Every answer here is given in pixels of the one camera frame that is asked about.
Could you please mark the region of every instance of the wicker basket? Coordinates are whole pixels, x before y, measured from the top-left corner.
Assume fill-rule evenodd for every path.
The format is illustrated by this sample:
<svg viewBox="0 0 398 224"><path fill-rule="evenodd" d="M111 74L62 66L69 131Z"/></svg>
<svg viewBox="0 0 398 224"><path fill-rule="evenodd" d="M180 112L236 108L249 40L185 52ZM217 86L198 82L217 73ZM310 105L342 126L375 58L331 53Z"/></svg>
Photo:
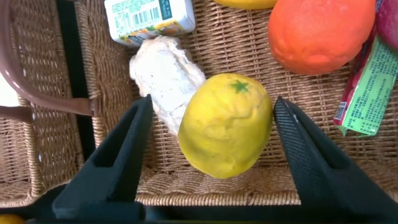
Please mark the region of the wicker basket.
<svg viewBox="0 0 398 224"><path fill-rule="evenodd" d="M333 125L336 107L349 77L348 66L329 75L302 76L284 70L267 43L271 10L243 11L212 0L194 0L197 28L182 36L194 61L208 77L242 73L259 80L271 98L296 103L341 146L377 184L398 201L398 88L390 100L379 134L344 138ZM128 49L112 41L102 0L75 3L86 79L91 98L100 98L93 117L98 146L139 97L129 78ZM293 205L300 204L277 131L249 171L227 180L213 179L194 168L177 139L154 120L137 200L146 205Z"/></svg>
<svg viewBox="0 0 398 224"><path fill-rule="evenodd" d="M56 1L13 0L11 9L12 46L27 81L47 96L71 98ZM84 164L74 114L19 104L31 108L31 123L0 118L0 207L33 203Z"/></svg>

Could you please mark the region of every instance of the snack wrapper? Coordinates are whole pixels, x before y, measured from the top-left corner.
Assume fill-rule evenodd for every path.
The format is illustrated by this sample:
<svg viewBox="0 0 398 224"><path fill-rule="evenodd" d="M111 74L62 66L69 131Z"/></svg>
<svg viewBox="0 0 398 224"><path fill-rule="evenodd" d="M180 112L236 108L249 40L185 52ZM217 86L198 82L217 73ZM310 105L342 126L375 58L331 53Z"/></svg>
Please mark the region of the snack wrapper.
<svg viewBox="0 0 398 224"><path fill-rule="evenodd" d="M347 130L374 136L398 75L398 53L381 40L374 28L354 64L334 124L344 136Z"/></svg>

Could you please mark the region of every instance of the yellow citrus fruit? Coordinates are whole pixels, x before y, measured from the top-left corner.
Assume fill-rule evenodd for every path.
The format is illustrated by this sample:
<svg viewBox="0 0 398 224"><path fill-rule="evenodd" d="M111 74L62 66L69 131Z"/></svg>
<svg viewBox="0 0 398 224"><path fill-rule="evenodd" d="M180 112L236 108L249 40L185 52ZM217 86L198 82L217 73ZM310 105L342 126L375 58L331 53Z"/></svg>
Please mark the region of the yellow citrus fruit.
<svg viewBox="0 0 398 224"><path fill-rule="evenodd" d="M271 128L272 103L261 83L224 73L209 78L194 94L178 140L193 167L226 179L253 166Z"/></svg>
<svg viewBox="0 0 398 224"><path fill-rule="evenodd" d="M17 215L0 215L0 224L24 224L25 221Z"/></svg>
<svg viewBox="0 0 398 224"><path fill-rule="evenodd" d="M220 4L238 9L268 9L274 7L277 0L214 0Z"/></svg>

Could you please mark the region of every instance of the orange fruit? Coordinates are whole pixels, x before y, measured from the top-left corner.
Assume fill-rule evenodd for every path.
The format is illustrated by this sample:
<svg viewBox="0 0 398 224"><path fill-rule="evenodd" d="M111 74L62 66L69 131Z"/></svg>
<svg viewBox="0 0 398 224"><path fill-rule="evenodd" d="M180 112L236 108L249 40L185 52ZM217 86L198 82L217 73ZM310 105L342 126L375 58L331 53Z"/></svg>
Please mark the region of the orange fruit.
<svg viewBox="0 0 398 224"><path fill-rule="evenodd" d="M352 60L371 33L376 0L278 0L268 25L274 58L315 75Z"/></svg>
<svg viewBox="0 0 398 224"><path fill-rule="evenodd" d="M0 224L24 224L25 221L17 215L0 215Z"/></svg>

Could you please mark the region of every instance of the black mesh surface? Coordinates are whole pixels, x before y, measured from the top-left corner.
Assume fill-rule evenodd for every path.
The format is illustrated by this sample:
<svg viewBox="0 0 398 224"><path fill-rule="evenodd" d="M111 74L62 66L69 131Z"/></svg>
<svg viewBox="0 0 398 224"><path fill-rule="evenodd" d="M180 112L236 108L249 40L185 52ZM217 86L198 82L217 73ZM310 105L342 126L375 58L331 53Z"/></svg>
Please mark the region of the black mesh surface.
<svg viewBox="0 0 398 224"><path fill-rule="evenodd" d="M274 116L303 206L398 217L398 204L299 107L279 97Z"/></svg>
<svg viewBox="0 0 398 224"><path fill-rule="evenodd" d="M274 108L278 132L300 195L302 205L337 207L339 203L315 159L311 142L285 101L278 100Z"/></svg>

